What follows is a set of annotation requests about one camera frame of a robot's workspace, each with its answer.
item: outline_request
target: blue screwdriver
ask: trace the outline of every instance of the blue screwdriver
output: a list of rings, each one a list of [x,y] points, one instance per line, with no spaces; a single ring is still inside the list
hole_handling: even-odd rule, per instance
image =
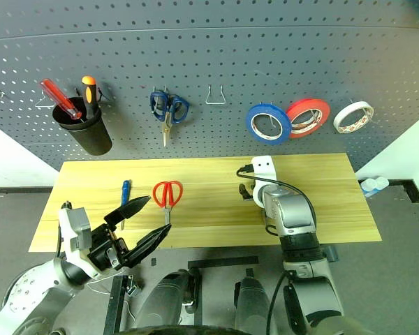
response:
[[[122,187],[121,206],[128,202],[129,195],[131,194],[131,188],[132,188],[132,181],[130,179],[125,180],[123,182],[123,187]],[[121,221],[121,230],[123,229],[124,229],[124,220]]]

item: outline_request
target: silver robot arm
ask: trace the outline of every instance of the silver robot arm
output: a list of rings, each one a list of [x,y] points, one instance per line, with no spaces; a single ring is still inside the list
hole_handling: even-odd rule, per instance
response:
[[[132,250],[114,233],[116,224],[140,211],[149,199],[127,202],[94,230],[84,208],[72,209],[66,202],[59,211],[65,257],[56,257],[21,275],[0,310],[0,335],[49,334],[56,317],[87,281],[106,275],[112,268],[134,267],[149,255],[166,237],[170,225],[153,230]]]
[[[316,216],[304,193],[276,181],[272,157],[254,157],[239,172],[254,172],[253,199],[274,221],[288,284],[284,301],[289,324],[297,335],[373,334],[343,316],[337,289],[316,236]]]

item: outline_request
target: blue scissors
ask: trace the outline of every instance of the blue scissors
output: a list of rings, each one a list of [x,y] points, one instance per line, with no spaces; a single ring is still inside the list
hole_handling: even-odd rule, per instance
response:
[[[163,146],[169,141],[170,129],[186,119],[189,110],[188,101],[165,91],[153,91],[150,96],[151,111],[162,122]]]

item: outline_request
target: scissors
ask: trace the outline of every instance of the scissors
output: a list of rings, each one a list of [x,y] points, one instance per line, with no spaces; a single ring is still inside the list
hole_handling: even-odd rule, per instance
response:
[[[166,91],[153,91],[150,96],[151,111],[162,122],[163,146],[169,142],[170,129],[186,119],[189,110],[188,101]]]
[[[172,185],[177,185],[179,188],[179,195],[176,199],[174,199],[174,192],[172,190]],[[156,197],[156,191],[160,186],[164,186],[161,201],[159,201],[159,199]],[[180,198],[183,195],[182,183],[180,183],[177,180],[162,181],[154,186],[152,195],[156,204],[162,207],[165,212],[165,225],[169,225],[170,224],[170,211],[172,211],[172,208],[180,201]]]

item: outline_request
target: screwdriver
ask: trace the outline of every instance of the screwdriver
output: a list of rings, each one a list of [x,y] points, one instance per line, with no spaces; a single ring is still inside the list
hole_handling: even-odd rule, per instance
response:
[[[90,120],[98,110],[98,101],[96,100],[96,80],[90,75],[82,77],[82,98],[84,99],[85,110],[87,111],[87,120]]]
[[[121,194],[121,206],[128,202],[129,195],[131,193],[132,181],[130,179],[123,182],[122,194]],[[121,221],[121,230],[124,229],[124,220]]]
[[[44,79],[39,82],[42,86],[43,91],[68,115],[72,120],[78,120],[81,118],[82,113],[76,109],[74,104],[65,96],[56,84],[50,79]]]

